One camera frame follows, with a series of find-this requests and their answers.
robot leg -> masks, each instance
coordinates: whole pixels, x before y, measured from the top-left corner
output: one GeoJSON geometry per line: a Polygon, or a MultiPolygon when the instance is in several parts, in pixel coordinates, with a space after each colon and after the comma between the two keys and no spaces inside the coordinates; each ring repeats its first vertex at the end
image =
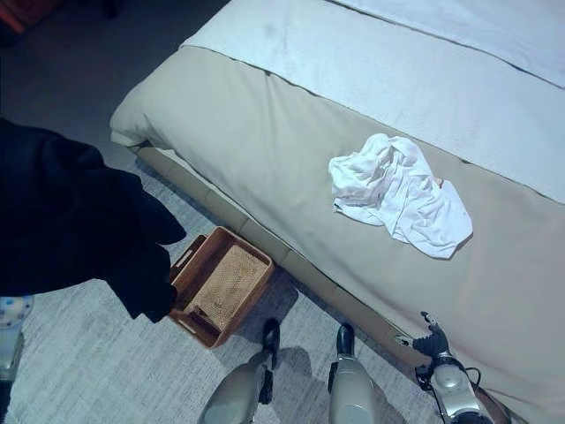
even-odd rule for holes
{"type": "Polygon", "coordinates": [[[24,349],[22,324],[33,306],[33,296],[0,298],[0,422],[8,412],[11,385],[24,349]]]}
{"type": "Polygon", "coordinates": [[[332,364],[328,390],[330,424],[379,424],[374,381],[354,356],[355,333],[343,325],[337,334],[337,362],[332,364]]]}
{"type": "Polygon", "coordinates": [[[263,350],[231,371],[207,401],[199,424],[247,424],[253,421],[258,403],[270,403],[277,362],[280,330],[276,320],[263,329],[263,350]]]}

basket handle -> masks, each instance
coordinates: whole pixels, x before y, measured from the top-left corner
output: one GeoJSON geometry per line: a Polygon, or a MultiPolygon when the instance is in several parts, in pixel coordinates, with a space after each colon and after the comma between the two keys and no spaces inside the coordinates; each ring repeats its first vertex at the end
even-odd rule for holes
{"type": "Polygon", "coordinates": [[[200,234],[192,242],[192,244],[188,247],[188,249],[185,250],[185,252],[181,255],[181,257],[178,258],[178,261],[176,261],[170,267],[169,280],[171,282],[175,278],[177,278],[178,274],[180,274],[181,269],[186,266],[188,261],[194,256],[194,254],[196,254],[196,252],[198,251],[198,249],[200,249],[200,246],[202,246],[202,244],[206,241],[206,239],[207,239],[207,236],[203,236],[203,235],[200,234]]]}

dark floor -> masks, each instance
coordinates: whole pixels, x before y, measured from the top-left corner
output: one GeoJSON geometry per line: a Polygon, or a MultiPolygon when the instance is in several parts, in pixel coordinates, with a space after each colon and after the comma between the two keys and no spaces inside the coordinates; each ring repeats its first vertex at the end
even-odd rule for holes
{"type": "Polygon", "coordinates": [[[68,0],[11,47],[0,70],[2,115],[98,147],[124,168],[132,154],[109,141],[116,106],[227,0],[68,0]]]}

black jacket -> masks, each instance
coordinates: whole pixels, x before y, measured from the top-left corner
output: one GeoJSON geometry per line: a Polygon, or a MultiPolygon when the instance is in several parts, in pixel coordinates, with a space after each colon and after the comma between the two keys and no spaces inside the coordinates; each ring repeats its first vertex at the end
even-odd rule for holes
{"type": "Polygon", "coordinates": [[[169,312],[170,260],[185,236],[138,176],[96,148],[0,120],[0,295],[106,280],[132,317],[169,312]]]}

white sheet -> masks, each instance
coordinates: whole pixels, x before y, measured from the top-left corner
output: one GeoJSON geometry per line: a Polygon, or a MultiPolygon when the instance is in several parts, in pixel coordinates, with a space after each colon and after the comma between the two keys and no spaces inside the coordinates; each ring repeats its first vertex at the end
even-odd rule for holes
{"type": "Polygon", "coordinates": [[[565,91],[321,0],[233,0],[184,44],[290,82],[565,203],[565,91]]]}
{"type": "Polygon", "coordinates": [[[483,50],[565,87],[562,0],[330,0],[483,50]]]}

